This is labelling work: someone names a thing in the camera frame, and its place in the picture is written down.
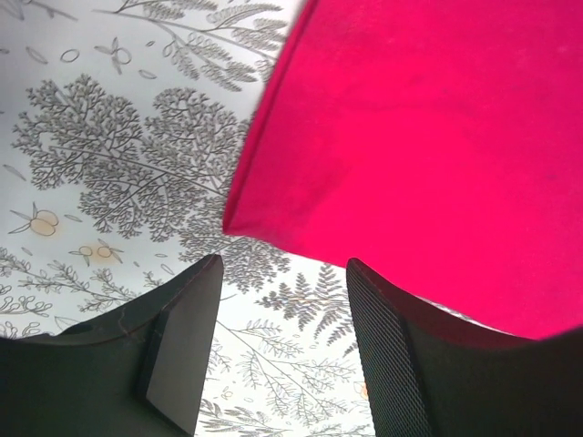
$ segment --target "pink fabric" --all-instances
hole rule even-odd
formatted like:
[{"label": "pink fabric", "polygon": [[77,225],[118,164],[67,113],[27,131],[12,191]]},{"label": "pink fabric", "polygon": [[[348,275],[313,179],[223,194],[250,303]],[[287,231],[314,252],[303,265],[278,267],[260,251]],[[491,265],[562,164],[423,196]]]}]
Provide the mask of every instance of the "pink fabric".
[{"label": "pink fabric", "polygon": [[583,321],[583,2],[309,0],[224,218],[516,335]]}]

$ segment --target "black plastic part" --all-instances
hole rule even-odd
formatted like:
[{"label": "black plastic part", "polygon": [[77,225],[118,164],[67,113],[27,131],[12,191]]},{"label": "black plastic part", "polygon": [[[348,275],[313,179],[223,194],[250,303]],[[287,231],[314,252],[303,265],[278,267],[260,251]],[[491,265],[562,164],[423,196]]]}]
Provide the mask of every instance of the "black plastic part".
[{"label": "black plastic part", "polygon": [[208,256],[58,336],[0,339],[0,434],[193,435],[222,273]]},{"label": "black plastic part", "polygon": [[347,282],[378,437],[581,435],[583,328],[546,340],[482,328],[358,259]]}]

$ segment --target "white surface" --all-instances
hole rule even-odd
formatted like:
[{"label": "white surface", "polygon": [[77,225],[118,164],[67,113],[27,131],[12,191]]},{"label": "white surface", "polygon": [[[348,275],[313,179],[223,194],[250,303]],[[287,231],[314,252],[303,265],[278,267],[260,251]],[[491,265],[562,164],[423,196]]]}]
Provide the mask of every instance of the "white surface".
[{"label": "white surface", "polygon": [[[226,299],[198,435],[374,435],[358,352],[344,356],[355,338],[343,271],[220,234],[257,68],[289,31],[261,20],[289,24],[300,3],[0,0],[0,335],[59,333],[218,251]],[[203,74],[230,61],[252,67],[250,82],[226,84],[240,91]],[[98,88],[82,96],[87,86]],[[116,102],[135,112],[111,124]],[[260,305],[270,293],[281,308]]]}]

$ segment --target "red cloth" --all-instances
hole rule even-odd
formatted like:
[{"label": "red cloth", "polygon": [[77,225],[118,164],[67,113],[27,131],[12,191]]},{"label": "red cloth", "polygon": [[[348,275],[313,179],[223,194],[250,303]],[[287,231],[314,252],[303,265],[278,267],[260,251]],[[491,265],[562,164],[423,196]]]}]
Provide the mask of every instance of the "red cloth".
[{"label": "red cloth", "polygon": [[224,229],[541,338],[583,321],[583,2],[311,0]]}]

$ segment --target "white tablecloth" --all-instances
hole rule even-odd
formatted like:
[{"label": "white tablecloth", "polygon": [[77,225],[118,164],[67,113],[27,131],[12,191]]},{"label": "white tablecloth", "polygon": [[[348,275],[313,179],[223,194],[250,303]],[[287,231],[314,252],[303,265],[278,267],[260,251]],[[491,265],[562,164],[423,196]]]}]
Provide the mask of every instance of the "white tablecloth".
[{"label": "white tablecloth", "polygon": [[219,252],[197,435],[374,435],[343,270],[220,233],[301,3],[0,0],[0,335],[57,334]]}]

